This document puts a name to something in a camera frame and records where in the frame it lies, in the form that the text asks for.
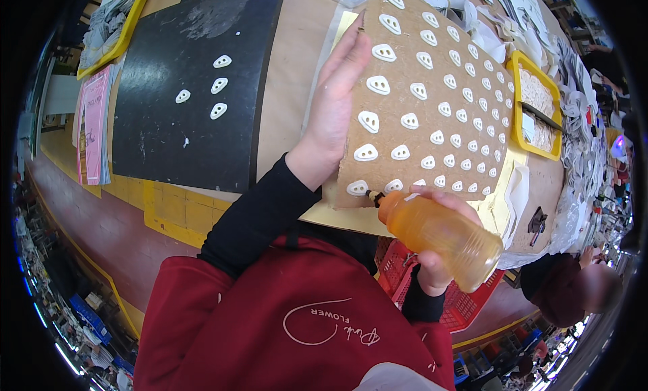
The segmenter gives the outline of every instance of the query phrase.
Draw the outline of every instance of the black board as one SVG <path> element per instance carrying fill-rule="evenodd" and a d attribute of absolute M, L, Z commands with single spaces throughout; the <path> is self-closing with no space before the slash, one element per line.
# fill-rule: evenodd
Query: black board
<path fill-rule="evenodd" d="M 230 192 L 256 183 L 261 104 L 282 2 L 189 0 L 139 20 L 117 93 L 114 174 Z M 232 62 L 215 69 L 221 55 Z M 220 77 L 227 86 L 212 94 Z M 191 95 L 177 104 L 183 89 Z M 216 103 L 227 111 L 212 120 Z"/>

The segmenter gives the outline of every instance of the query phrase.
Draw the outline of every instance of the maroon shirt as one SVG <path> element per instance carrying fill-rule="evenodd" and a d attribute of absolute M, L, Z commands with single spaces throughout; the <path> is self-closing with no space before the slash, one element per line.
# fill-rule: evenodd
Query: maroon shirt
<path fill-rule="evenodd" d="M 234 281 L 201 259 L 166 259 L 146 308 L 135 389 L 352 390 L 376 364 L 454 389 L 439 322 L 408 322 L 355 259 L 280 237 Z"/>
<path fill-rule="evenodd" d="M 528 269 L 523 270 L 522 281 L 528 271 Z M 568 328 L 585 316 L 582 307 L 583 294 L 576 281 L 580 271 L 578 260 L 571 255 L 562 257 L 546 273 L 539 288 L 530 299 L 532 304 L 540 308 L 546 320 L 558 328 Z"/>

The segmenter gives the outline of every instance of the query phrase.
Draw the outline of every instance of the pink book cover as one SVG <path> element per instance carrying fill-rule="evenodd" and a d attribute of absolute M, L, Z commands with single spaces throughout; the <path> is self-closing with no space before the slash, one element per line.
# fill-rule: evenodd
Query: pink book cover
<path fill-rule="evenodd" d="M 85 106 L 85 170 L 87 183 L 99 184 L 101 177 L 101 144 L 104 131 L 104 112 L 108 99 L 108 76 L 103 75 L 87 85 L 84 94 Z"/>
<path fill-rule="evenodd" d="M 77 126 L 77 130 L 75 131 L 77 133 L 77 175 L 78 175 L 78 183 L 79 184 L 97 184 L 99 180 L 95 180 L 93 183 L 93 180 L 88 180 L 87 179 L 87 173 L 86 173 L 86 153 L 85 153 L 85 111 L 86 111 L 86 95 L 90 89 L 91 86 L 95 85 L 95 82 L 99 79 L 102 80 L 107 80 L 109 73 L 110 73 L 110 67 L 112 65 L 106 66 L 102 71 L 99 73 L 92 75 L 87 81 L 85 81 L 83 88 L 81 89 L 81 99 L 79 100 L 79 107 L 77 108 L 78 114 L 79 114 L 79 122 Z M 107 89 L 105 81 L 102 83 L 104 86 L 104 89 Z M 103 94 L 102 92 L 99 92 L 101 97 L 105 95 L 106 99 L 108 99 L 108 92 Z"/>

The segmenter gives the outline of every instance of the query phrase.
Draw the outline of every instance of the red plastic crate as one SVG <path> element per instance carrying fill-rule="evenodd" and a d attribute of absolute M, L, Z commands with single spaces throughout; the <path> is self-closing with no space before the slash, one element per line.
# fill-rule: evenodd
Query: red plastic crate
<path fill-rule="evenodd" d="M 391 242 L 378 271 L 378 283 L 394 304 L 401 309 L 411 281 L 411 270 L 418 264 L 417 254 L 399 240 Z M 475 320 L 486 301 L 504 276 L 504 270 L 495 270 L 474 293 L 466 294 L 452 281 L 446 291 L 443 314 L 439 320 L 450 333 L 465 330 Z"/>

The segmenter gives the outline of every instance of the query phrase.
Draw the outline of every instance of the yellow tray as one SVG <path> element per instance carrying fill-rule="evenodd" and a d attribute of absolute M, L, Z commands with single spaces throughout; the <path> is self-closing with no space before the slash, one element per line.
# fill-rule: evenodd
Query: yellow tray
<path fill-rule="evenodd" d="M 554 81 L 550 79 L 544 71 L 540 70 L 535 63 L 531 62 L 531 59 L 526 57 L 520 51 L 514 51 L 511 55 L 511 59 L 506 63 L 506 68 L 513 73 L 515 83 L 515 107 L 513 109 L 513 130 L 511 131 L 511 137 L 525 151 L 539 154 L 547 159 L 558 160 L 561 158 L 561 149 L 563 148 L 563 133 L 559 130 L 556 131 L 556 139 L 553 141 L 551 152 L 543 151 L 524 140 L 524 136 L 522 135 L 522 88 L 520 87 L 520 67 L 518 64 L 521 64 L 523 69 L 530 71 L 532 75 L 536 76 L 540 80 L 540 83 L 542 83 L 543 86 L 549 89 L 549 92 L 553 97 L 553 107 L 556 109 L 551 119 L 554 120 L 556 124 L 563 126 L 561 94 L 560 90 L 558 90 L 558 86 L 556 86 Z"/>
<path fill-rule="evenodd" d="M 124 28 L 122 28 L 122 33 L 119 36 L 119 39 L 116 45 L 108 52 L 103 55 L 101 59 L 87 69 L 78 68 L 77 70 L 77 80 L 83 79 L 85 76 L 93 74 L 95 71 L 99 70 L 104 64 L 118 57 L 126 51 L 128 44 L 130 43 L 130 37 L 133 36 L 133 30 L 135 29 L 135 24 L 139 20 L 139 14 L 142 13 L 142 8 L 144 8 L 144 3 L 146 0 L 135 0 L 133 7 L 128 13 L 126 22 L 124 23 Z"/>

